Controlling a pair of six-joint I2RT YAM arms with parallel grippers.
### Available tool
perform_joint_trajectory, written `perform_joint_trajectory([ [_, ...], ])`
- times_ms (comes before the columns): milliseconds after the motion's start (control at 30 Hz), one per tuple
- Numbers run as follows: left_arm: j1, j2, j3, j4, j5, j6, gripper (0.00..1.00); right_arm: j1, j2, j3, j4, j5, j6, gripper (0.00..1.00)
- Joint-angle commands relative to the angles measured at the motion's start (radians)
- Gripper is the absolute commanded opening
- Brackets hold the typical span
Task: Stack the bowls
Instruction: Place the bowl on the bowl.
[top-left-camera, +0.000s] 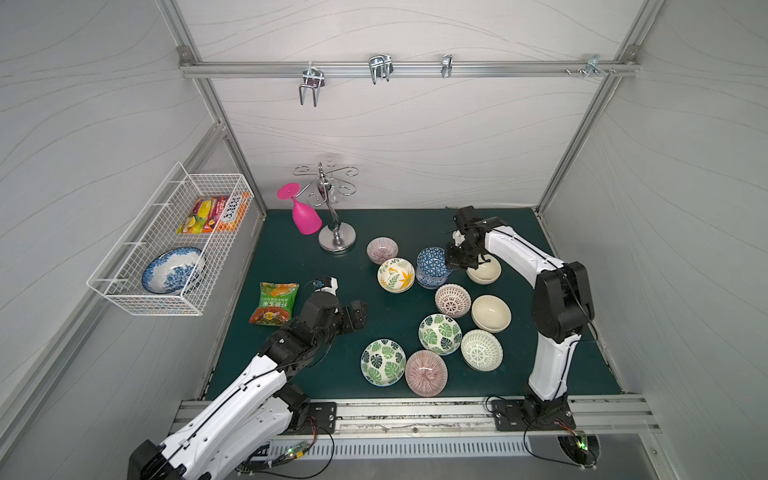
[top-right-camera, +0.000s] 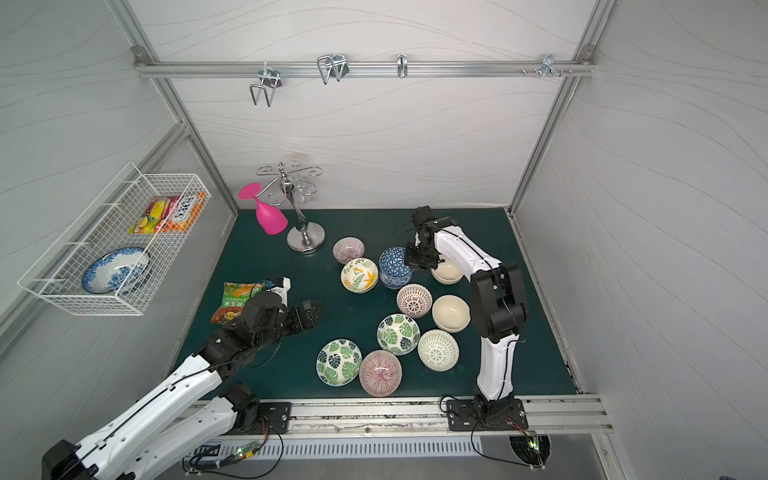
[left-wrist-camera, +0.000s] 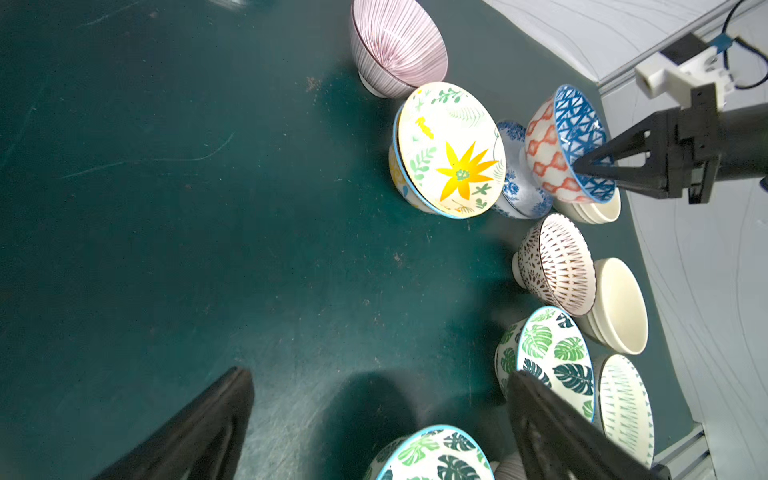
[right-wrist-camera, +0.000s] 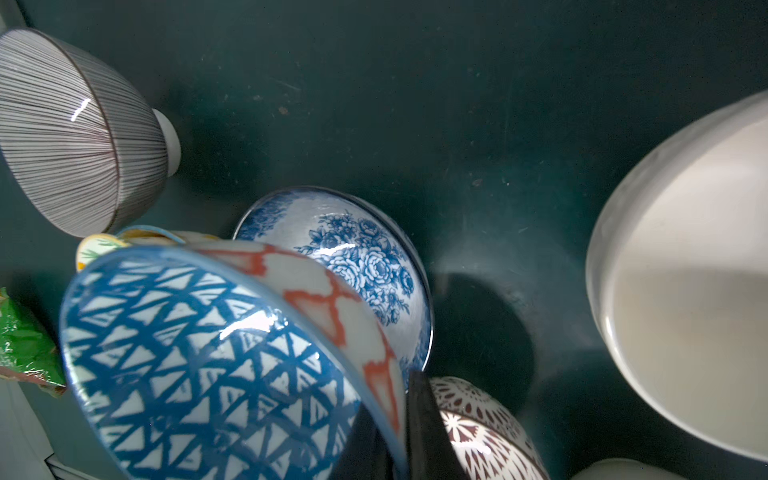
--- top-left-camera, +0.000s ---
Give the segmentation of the blue triangle pattern bowl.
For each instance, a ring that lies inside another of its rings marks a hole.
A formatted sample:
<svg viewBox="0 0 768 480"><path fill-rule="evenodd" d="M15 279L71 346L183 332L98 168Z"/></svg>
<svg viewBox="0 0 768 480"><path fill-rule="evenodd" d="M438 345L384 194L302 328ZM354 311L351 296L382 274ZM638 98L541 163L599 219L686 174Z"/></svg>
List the blue triangle pattern bowl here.
<svg viewBox="0 0 768 480"><path fill-rule="evenodd" d="M445 250L442 247L423 249L417 256L417 271L433 276L451 274L451 270L446 265Z"/></svg>

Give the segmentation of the small blue floral bowl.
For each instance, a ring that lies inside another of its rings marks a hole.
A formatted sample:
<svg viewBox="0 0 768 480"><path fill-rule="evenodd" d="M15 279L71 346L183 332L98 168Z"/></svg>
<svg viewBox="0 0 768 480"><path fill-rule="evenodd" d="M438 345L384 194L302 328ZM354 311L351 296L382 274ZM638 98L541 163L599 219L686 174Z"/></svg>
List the small blue floral bowl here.
<svg viewBox="0 0 768 480"><path fill-rule="evenodd" d="M422 271L416 272L416 280L418 284L421 287L429 290L436 290L440 288L442 285L444 285L448 281L449 276L450 274L433 276L433 275L427 275Z"/></svg>

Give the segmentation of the yellow leaf pattern bowl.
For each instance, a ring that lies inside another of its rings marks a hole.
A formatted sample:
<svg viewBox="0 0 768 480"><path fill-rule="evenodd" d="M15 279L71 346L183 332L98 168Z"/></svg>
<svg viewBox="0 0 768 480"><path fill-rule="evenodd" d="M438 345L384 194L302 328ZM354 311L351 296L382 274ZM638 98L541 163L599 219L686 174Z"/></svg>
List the yellow leaf pattern bowl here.
<svg viewBox="0 0 768 480"><path fill-rule="evenodd" d="M386 260L379 266L377 281L389 293L404 293L415 282L415 268L404 258L395 257Z"/></svg>

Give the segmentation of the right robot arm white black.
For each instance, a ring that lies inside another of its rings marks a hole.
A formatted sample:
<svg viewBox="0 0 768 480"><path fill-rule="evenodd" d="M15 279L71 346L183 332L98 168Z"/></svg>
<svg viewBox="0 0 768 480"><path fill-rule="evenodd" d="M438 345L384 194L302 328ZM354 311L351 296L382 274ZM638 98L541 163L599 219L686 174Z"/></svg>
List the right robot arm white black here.
<svg viewBox="0 0 768 480"><path fill-rule="evenodd" d="M472 206L453 216L453 242L446 263L454 269L477 268L487 255L506 262L533 288L531 318L538 331L529 393L522 403L528 422L563 412L567 379L576 346L594 319L586 267L545 253L499 217L482 219Z"/></svg>

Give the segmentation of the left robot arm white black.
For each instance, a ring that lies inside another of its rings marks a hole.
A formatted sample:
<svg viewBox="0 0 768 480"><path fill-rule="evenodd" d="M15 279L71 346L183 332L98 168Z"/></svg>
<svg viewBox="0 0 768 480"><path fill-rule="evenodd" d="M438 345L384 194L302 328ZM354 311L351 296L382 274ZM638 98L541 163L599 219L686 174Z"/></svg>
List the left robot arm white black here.
<svg viewBox="0 0 768 480"><path fill-rule="evenodd" d="M140 444L130 455L128 478L223 478L267 441L302 427L309 399L292 379L323 346L364 329L367 315L365 302L343 305L332 288L315 291L200 414L160 443Z"/></svg>

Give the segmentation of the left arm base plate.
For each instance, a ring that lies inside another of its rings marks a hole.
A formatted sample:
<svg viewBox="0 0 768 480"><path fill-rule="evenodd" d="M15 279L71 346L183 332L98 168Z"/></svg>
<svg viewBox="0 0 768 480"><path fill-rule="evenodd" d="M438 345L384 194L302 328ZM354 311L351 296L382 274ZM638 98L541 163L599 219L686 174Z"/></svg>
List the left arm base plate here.
<svg viewBox="0 0 768 480"><path fill-rule="evenodd" d="M305 415L293 429L297 435L312 435L313 429L318 433L335 433L338 404L331 401L312 400L305 409Z"/></svg>

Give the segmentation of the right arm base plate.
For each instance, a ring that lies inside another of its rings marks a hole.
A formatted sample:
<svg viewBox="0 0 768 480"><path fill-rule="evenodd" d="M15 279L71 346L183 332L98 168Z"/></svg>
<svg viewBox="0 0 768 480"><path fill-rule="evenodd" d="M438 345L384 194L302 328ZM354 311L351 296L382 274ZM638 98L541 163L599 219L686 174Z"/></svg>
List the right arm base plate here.
<svg viewBox="0 0 768 480"><path fill-rule="evenodd" d="M577 429L566 396L552 401L540 401L533 395L522 400L495 397L487 406L497 431L569 432Z"/></svg>

